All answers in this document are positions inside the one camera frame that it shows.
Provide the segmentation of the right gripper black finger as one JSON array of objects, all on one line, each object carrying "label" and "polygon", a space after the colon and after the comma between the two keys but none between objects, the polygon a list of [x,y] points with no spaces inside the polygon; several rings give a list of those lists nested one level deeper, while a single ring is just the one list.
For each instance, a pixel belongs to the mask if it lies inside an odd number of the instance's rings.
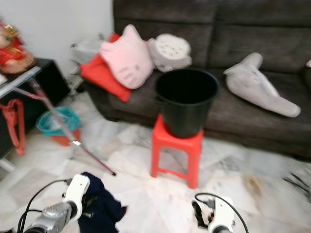
[{"label": "right gripper black finger", "polygon": [[196,200],[193,200],[192,206],[194,209],[194,216],[195,216],[196,222],[204,223],[204,216],[203,216],[200,204],[198,204],[198,202]]}]

